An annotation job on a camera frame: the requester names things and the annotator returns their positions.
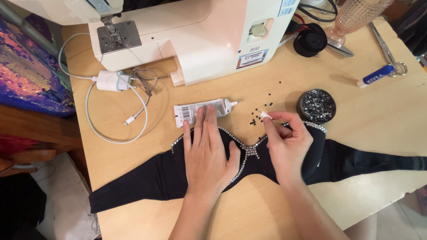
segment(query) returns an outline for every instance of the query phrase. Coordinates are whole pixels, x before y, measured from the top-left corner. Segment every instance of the finger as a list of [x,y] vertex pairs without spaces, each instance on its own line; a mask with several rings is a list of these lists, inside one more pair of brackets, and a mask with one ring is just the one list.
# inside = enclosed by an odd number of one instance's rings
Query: finger
[[228,182],[230,182],[234,176],[237,175],[239,172],[239,166],[240,166],[240,150],[236,146],[236,143],[234,141],[230,141],[229,144],[230,148],[230,158],[227,162],[227,173],[228,173]]
[[203,108],[197,109],[196,124],[194,125],[193,144],[198,146],[202,139],[203,131]]
[[280,125],[276,128],[276,130],[282,139],[292,137],[292,130],[287,127]]
[[293,130],[294,137],[303,136],[308,132],[307,128],[305,128],[301,118],[297,113],[284,112],[284,111],[272,111],[272,112],[269,112],[268,115],[270,115],[274,120],[289,122],[289,125]]
[[182,128],[184,130],[184,152],[187,153],[191,150],[191,134],[188,120],[184,120]]
[[216,109],[213,106],[208,106],[209,118],[208,118],[208,130],[209,130],[209,139],[211,141],[211,145],[214,144],[218,146],[222,143],[221,135],[218,130],[218,122],[216,117]]
[[207,144],[208,146],[210,146],[211,141],[209,139],[209,117],[212,115],[212,110],[211,110],[212,106],[208,105],[206,107],[206,117],[205,120],[203,121],[203,132],[202,132],[202,140],[200,141],[200,143],[202,144]]
[[283,141],[282,138],[277,133],[277,130],[273,124],[273,121],[269,117],[264,118],[264,129],[268,136],[268,142]]

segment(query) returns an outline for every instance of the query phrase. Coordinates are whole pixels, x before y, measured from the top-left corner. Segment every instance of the eyeglasses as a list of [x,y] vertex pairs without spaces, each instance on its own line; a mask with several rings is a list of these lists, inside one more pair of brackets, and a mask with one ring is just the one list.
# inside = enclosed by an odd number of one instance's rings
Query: eyeglasses
[[[152,91],[156,87],[158,80],[167,78],[166,75],[157,76],[156,72],[153,69],[149,69],[149,68],[136,69],[133,67],[133,68],[131,68],[131,70],[132,70],[132,77],[136,81],[138,87],[143,89],[144,92],[149,97],[153,96]],[[153,81],[153,80],[155,80],[155,83],[152,87],[150,87],[147,81]]]

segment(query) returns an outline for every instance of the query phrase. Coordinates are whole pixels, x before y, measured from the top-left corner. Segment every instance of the hand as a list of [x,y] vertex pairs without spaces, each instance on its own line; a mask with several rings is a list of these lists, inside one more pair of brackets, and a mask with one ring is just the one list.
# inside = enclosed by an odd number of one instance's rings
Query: hand
[[184,158],[188,181],[187,194],[214,200],[239,171],[240,150],[230,142],[230,159],[225,157],[224,144],[216,122],[216,110],[208,105],[203,120],[203,108],[197,110],[194,138],[191,143],[190,125],[184,121]]
[[297,113],[274,111],[268,114],[273,120],[289,122],[293,129],[284,126],[276,128],[270,118],[264,118],[264,128],[268,136],[267,147],[277,181],[282,184],[288,180],[301,180],[301,165],[313,137]]

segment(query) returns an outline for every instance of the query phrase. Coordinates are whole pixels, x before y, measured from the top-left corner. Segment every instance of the barcode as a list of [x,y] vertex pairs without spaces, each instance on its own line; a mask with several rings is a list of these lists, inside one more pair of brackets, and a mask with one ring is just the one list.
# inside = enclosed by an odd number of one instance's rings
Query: barcode
[[190,121],[190,111],[188,110],[188,107],[182,107],[181,111],[183,119]]

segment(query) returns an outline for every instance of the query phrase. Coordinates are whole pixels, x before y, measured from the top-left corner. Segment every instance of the black bodysuit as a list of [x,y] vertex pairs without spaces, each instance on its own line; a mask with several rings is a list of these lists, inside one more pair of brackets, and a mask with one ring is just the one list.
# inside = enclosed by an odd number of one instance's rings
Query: black bodysuit
[[[366,173],[389,170],[426,170],[427,157],[402,157],[382,153],[364,152],[325,139],[326,129],[304,121],[313,137],[305,156],[301,174],[307,185],[341,181]],[[266,147],[265,135],[255,145],[246,146],[227,130],[219,127],[227,159],[228,144],[235,141],[239,147],[240,169],[224,191],[229,190],[250,174],[261,174],[278,183],[276,172]],[[170,200],[183,198],[187,191],[185,175],[184,144],[180,136],[171,150],[157,154],[125,175],[102,186],[89,196],[91,213],[105,211],[141,199]]]

